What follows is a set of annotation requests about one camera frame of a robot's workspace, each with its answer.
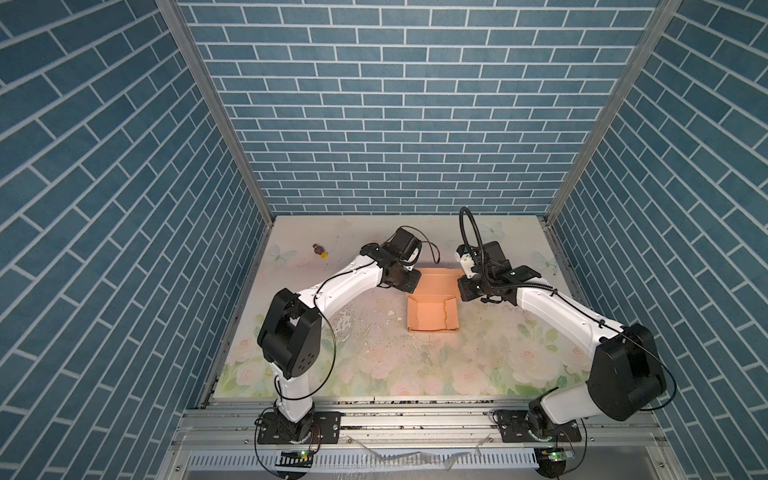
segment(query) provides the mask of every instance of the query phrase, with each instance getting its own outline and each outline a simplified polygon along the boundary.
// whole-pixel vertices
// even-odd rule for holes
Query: orange box
[[[458,332],[456,302],[461,269],[419,268],[416,290],[408,295],[409,332]]]

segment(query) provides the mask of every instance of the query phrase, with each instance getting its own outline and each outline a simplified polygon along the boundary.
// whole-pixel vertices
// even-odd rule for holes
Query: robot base
[[[526,419],[527,415],[528,410],[496,410],[493,412],[504,443],[541,442],[547,437],[553,439],[558,437],[559,442],[567,442],[569,438],[573,444],[581,442],[581,432],[574,422],[544,430],[542,435],[536,438],[531,434],[531,426]]]
[[[322,443],[339,443],[339,428],[341,423],[340,412],[315,412],[313,409],[313,411],[307,415],[312,415],[311,425],[313,427],[315,425],[320,427],[320,439]],[[302,440],[293,437],[291,428],[287,428],[286,425],[284,425],[285,422],[290,424],[290,422],[279,412],[265,413],[262,421],[263,428],[259,431],[259,436],[257,437],[259,445],[288,445],[291,442]]]

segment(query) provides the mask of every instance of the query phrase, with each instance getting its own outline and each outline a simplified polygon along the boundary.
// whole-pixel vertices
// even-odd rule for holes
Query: back wall
[[[543,214],[657,0],[181,4],[278,214]]]

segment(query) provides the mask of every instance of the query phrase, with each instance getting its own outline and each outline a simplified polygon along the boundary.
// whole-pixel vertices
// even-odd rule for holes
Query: tabletop
[[[496,240],[512,266],[528,265],[561,292],[568,287],[537,217],[477,216],[484,243]],[[214,398],[276,396],[257,345],[274,294],[294,292],[333,275],[367,243],[381,243],[398,226],[416,227],[442,254],[438,266],[459,268],[458,216],[278,217],[220,375]],[[467,223],[470,243],[474,234]],[[316,254],[318,244],[328,253]],[[425,246],[415,268],[435,266]],[[326,397],[514,396],[534,398],[587,378],[591,363],[570,339],[510,303],[458,302],[458,332],[410,333],[406,294],[375,288],[347,303],[329,321],[337,338],[334,372],[319,391]],[[310,388],[330,367],[333,342],[323,326]]]

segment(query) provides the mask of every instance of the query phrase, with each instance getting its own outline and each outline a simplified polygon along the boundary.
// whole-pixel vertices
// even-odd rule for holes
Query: blue brick wall
[[[689,478],[766,478],[768,2],[684,0],[556,229],[593,305],[657,334]]]
[[[278,214],[542,214],[657,0],[182,0]]]
[[[263,221],[153,0],[0,2],[0,478],[144,478]]]

